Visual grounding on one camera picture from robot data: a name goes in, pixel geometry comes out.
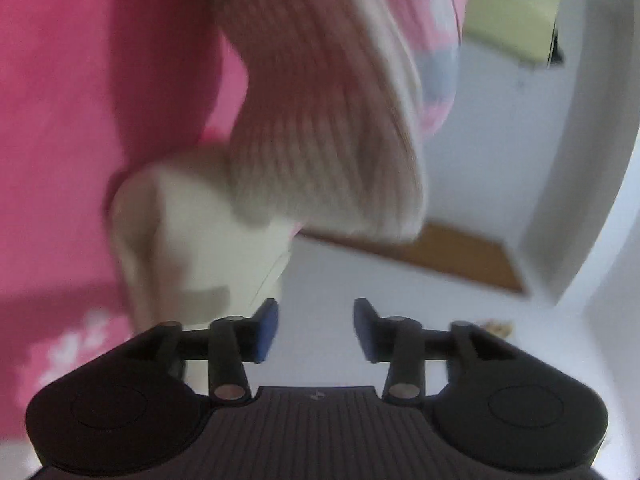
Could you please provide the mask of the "cream knit cardigan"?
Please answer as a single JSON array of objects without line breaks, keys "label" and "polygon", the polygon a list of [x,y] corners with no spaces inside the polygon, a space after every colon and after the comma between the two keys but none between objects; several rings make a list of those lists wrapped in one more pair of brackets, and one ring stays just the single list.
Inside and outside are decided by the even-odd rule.
[{"label": "cream knit cardigan", "polygon": [[386,0],[214,0],[245,65],[225,144],[151,162],[110,237],[137,332],[251,315],[298,229],[413,240],[426,211],[421,85]]}]

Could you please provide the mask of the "brown wooden door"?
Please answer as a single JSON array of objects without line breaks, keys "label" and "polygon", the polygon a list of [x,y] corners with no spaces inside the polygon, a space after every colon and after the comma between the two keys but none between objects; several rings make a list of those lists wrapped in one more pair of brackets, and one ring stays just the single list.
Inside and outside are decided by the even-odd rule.
[{"label": "brown wooden door", "polygon": [[506,246],[496,240],[460,231],[443,223],[427,223],[416,240],[402,244],[371,242],[311,230],[303,230],[300,235],[317,242],[451,275],[521,296],[527,294]]}]

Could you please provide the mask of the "pink flowered bed sheet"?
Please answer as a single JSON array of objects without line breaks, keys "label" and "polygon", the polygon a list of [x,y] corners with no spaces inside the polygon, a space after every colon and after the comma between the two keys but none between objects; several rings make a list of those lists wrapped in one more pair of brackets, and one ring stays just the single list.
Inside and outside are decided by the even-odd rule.
[{"label": "pink flowered bed sheet", "polygon": [[130,333],[105,232],[122,179],[226,131],[210,0],[1,0],[1,437]]}]

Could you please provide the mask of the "pink floral duvet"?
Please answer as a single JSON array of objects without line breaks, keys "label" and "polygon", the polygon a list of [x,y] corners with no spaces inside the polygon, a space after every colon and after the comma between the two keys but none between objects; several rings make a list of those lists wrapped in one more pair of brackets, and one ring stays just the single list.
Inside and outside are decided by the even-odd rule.
[{"label": "pink floral duvet", "polygon": [[416,62],[421,81],[421,130],[437,132],[457,91],[459,50],[470,0],[387,0]]}]

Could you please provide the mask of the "yellow green wardrobe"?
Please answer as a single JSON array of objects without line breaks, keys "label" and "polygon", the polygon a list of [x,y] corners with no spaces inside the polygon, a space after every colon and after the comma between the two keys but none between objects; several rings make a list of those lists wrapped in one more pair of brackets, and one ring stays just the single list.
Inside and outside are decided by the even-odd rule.
[{"label": "yellow green wardrobe", "polygon": [[514,56],[547,66],[552,62],[561,0],[470,0],[464,36]]}]

